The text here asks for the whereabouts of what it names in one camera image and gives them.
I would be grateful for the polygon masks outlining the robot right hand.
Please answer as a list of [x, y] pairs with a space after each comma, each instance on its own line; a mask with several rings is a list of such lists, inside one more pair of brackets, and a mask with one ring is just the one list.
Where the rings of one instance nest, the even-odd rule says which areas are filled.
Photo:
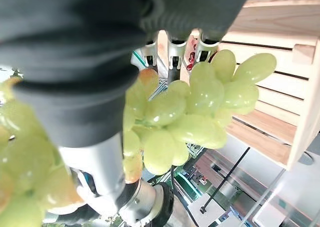
[[131, 226], [192, 227], [170, 188], [125, 183], [125, 92], [132, 52], [159, 30], [172, 41], [199, 28], [222, 39], [247, 0], [0, 0], [0, 62], [17, 67], [17, 98], [31, 105], [97, 213], [115, 207]]

